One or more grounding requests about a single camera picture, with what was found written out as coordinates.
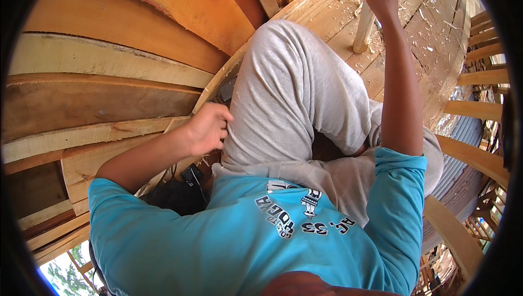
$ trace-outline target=turquoise shirt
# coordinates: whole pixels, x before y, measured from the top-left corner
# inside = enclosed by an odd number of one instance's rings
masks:
[[[297,270],[331,285],[410,295],[427,161],[383,147],[375,157],[365,228],[326,195],[280,180],[222,177],[205,211],[180,216],[95,179],[88,190],[95,257],[119,295],[255,295]]]

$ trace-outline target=gray pants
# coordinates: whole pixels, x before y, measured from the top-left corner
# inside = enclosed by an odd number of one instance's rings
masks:
[[[276,20],[252,37],[231,103],[235,121],[227,128],[216,178],[251,175],[282,179],[324,192],[340,212],[365,226],[375,179],[382,103],[370,100],[361,77],[304,26]],[[358,157],[311,160],[314,129],[346,155],[369,138]],[[425,196],[439,181],[443,155],[424,131]]]

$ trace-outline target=shirt sleeve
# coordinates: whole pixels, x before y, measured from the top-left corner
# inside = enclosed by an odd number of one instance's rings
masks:
[[[117,183],[103,178],[91,182],[89,198],[90,240],[111,292],[128,294],[132,272],[140,254],[150,247],[148,236],[162,231],[180,215],[169,209],[148,205]]]
[[[383,260],[386,290],[410,295],[419,274],[427,158],[385,147],[375,150],[375,158],[364,230]]]

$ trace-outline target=wooden floor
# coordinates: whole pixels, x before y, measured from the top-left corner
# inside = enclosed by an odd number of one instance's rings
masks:
[[[361,1],[319,0],[305,25],[361,75],[370,98],[383,101],[385,46],[377,26],[371,33],[370,51],[352,51]],[[399,1],[400,19],[419,78],[423,121],[428,127],[435,124],[454,91],[467,48],[470,18],[479,7],[478,0]]]

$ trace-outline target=person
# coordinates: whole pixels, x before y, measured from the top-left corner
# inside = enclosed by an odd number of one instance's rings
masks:
[[[252,37],[230,110],[207,103],[101,166],[88,190],[90,238],[111,293],[411,293],[442,155],[422,126],[397,1],[367,0],[386,44],[383,105],[314,33],[275,20]],[[347,157],[311,160],[315,129]],[[222,157],[204,211],[180,216],[133,196],[213,149]]]

